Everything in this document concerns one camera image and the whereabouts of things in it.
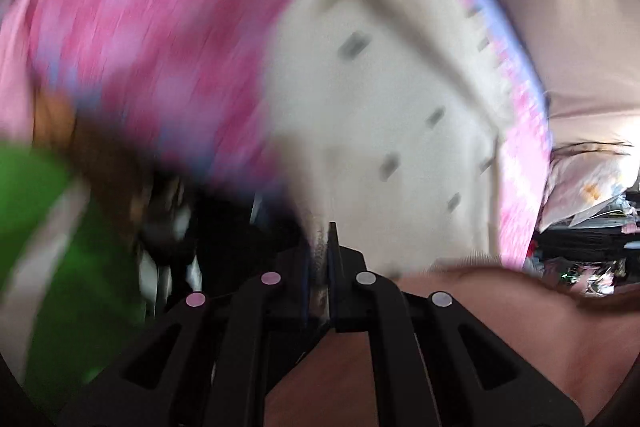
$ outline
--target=black object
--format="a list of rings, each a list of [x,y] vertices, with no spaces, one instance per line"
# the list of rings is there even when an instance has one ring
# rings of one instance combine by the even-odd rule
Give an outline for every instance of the black object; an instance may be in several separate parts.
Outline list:
[[[137,240],[158,267],[156,311],[160,313],[193,291],[187,270],[196,254],[202,290],[217,298],[274,269],[278,252],[305,242],[297,222],[281,208],[257,200],[253,204],[231,200],[222,192],[158,170]],[[167,273],[172,289],[165,296]]]
[[[535,232],[533,239],[544,259],[564,257],[580,263],[616,261],[629,256],[625,245],[636,238],[622,233],[620,227],[608,229],[559,229]]]
[[[232,299],[192,294],[87,385],[58,426],[262,425],[270,335],[306,327],[308,261],[287,251],[277,272]],[[338,245],[335,225],[328,270],[335,329],[369,332],[381,426],[584,426],[574,402],[448,294],[403,294]]]
[[[2,427],[53,427],[15,381],[0,356],[0,425]]]

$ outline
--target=pillow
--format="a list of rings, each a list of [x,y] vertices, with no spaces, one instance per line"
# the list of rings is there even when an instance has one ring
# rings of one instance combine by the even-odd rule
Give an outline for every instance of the pillow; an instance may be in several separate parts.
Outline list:
[[[52,155],[0,145],[0,353],[54,418],[143,328],[135,257]]]
[[[622,194],[636,181],[639,168],[635,147],[589,143],[555,151],[540,231]]]
[[[640,0],[501,0],[548,91],[555,146],[640,146]]]

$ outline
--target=green fabric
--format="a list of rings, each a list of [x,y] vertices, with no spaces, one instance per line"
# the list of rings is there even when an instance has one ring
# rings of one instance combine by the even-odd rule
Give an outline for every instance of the green fabric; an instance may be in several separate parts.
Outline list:
[[[63,165],[46,153],[0,146],[0,282],[11,275],[69,180]],[[28,396],[54,418],[141,331],[143,321],[135,259],[92,201],[36,318],[23,382]]]
[[[0,291],[25,243],[69,179],[49,153],[0,144]]]
[[[90,203],[45,297],[24,388],[52,417],[141,330],[134,258]]]

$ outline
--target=skin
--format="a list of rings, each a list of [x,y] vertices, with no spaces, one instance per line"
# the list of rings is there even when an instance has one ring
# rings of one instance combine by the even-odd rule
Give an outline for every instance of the skin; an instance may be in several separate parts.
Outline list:
[[[640,353],[638,293],[587,299],[484,267],[406,277],[398,285],[423,297],[451,293],[572,397],[587,423]],[[269,394],[265,425],[377,426],[367,335],[328,334]]]

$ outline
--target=clothes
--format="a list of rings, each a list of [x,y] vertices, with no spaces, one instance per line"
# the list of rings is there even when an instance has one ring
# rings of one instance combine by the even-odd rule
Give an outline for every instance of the clothes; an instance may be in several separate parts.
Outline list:
[[[260,74],[288,1],[33,0],[31,58],[45,86],[161,162],[280,195]]]
[[[0,216],[0,352],[54,418],[141,331],[135,259],[48,153],[0,146]]]
[[[383,274],[499,261],[510,84],[457,0],[295,0],[266,72],[274,149],[316,250]]]

